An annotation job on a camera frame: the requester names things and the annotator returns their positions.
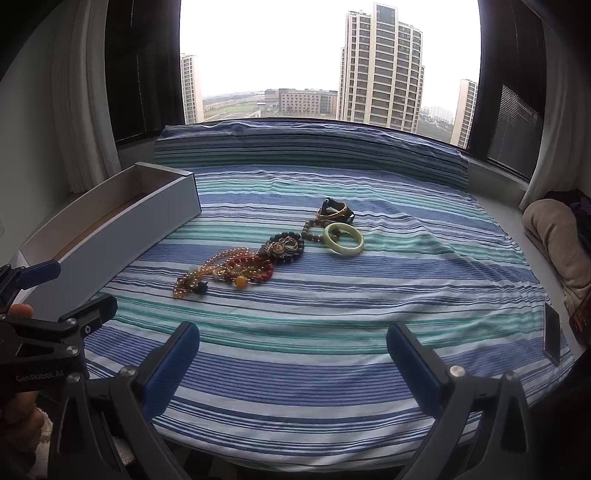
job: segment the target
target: bed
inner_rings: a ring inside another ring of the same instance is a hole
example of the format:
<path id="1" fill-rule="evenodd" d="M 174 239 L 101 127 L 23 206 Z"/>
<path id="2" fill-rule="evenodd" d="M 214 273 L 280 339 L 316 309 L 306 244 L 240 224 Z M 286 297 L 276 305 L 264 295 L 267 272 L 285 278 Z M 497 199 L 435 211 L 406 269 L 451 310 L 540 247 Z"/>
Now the bed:
<path id="1" fill-rule="evenodd" d="M 117 275 L 116 318 L 86 339 L 89 370 L 137 365 L 179 322 L 201 347 L 154 420 L 182 444 L 281 471 L 399 465 L 433 423 L 386 352 L 405 322 L 448 365 L 514 370 L 533 402 L 573 361 L 542 352 L 548 295 L 519 246 L 467 190 L 458 150 L 380 129 L 230 121 L 167 128 L 158 163 L 191 170 L 203 213 Z M 325 197 L 345 201 L 365 236 L 357 257 L 307 242 L 297 263 L 239 291 L 210 282 L 177 300 L 177 277 L 233 247 L 300 231 Z M 478 422 L 471 417 L 470 435 Z"/>

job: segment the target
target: human hand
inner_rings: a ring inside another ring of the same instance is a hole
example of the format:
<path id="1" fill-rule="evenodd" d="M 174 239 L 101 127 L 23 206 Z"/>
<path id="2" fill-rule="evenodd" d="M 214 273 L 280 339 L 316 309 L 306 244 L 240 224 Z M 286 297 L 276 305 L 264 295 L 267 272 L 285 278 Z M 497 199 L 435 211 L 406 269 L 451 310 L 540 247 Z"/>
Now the human hand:
<path id="1" fill-rule="evenodd" d="M 31 318 L 29 305 L 13 305 L 10 315 Z M 19 452 L 34 452 L 45 423 L 43 413 L 35 406 L 38 392 L 17 393 L 0 411 L 0 442 Z"/>

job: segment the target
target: white curtain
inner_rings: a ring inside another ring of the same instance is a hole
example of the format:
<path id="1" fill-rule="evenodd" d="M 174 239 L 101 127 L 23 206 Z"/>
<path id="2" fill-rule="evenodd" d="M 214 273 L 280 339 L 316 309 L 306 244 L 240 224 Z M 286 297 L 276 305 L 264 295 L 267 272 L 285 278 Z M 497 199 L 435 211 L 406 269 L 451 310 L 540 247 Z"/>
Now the white curtain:
<path id="1" fill-rule="evenodd" d="M 591 147 L 591 91 L 583 70 L 569 49 L 546 25 L 544 39 L 544 128 L 538 163 L 519 204 L 522 210 L 549 190 L 576 188 L 579 169 L 589 156 Z"/>
<path id="2" fill-rule="evenodd" d="M 53 58 L 53 107 L 70 188 L 85 192 L 121 171 L 105 81 L 108 0 L 66 0 Z"/>

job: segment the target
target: green bangle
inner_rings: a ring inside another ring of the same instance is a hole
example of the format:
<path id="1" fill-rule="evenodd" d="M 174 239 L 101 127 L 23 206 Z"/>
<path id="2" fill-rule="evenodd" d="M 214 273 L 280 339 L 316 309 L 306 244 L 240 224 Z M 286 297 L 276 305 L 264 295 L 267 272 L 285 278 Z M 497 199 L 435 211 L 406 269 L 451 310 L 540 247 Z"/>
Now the green bangle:
<path id="1" fill-rule="evenodd" d="M 354 248 L 347 248 L 335 243 L 335 241 L 330 237 L 330 232 L 335 229 L 350 233 L 353 235 L 353 238 L 359 242 L 359 245 Z M 361 235 L 361 232 L 354 226 L 351 226 L 348 223 L 331 223 L 324 229 L 324 243 L 338 254 L 357 255 L 361 253 L 361 250 L 363 250 L 363 244 L 365 241 L 363 240 L 363 235 Z"/>

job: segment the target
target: white box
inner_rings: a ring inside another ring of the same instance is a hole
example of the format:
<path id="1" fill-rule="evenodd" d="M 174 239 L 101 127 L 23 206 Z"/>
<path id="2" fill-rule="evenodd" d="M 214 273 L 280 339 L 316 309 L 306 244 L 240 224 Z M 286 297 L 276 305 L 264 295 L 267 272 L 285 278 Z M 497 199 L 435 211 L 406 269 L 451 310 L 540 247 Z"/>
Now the white box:
<path id="1" fill-rule="evenodd" d="M 17 302 L 30 304 L 37 319 L 56 321 L 200 213 L 191 172 L 136 163 L 68 205 L 21 247 L 15 266 L 58 260 L 61 274 L 21 292 Z"/>

